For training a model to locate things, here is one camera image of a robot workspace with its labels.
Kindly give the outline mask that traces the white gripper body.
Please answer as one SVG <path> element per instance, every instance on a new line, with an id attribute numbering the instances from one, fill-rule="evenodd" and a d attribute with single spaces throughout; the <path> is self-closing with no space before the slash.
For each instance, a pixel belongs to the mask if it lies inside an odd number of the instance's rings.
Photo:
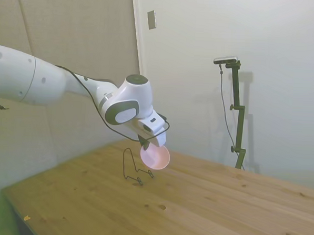
<path id="1" fill-rule="evenodd" d="M 162 147 L 166 143 L 166 130 L 169 128 L 169 123 L 165 116 L 153 111 L 146 118 L 133 118 L 127 122 L 127 127 L 138 135 L 140 144 L 142 139 L 146 139 L 149 144 Z"/>

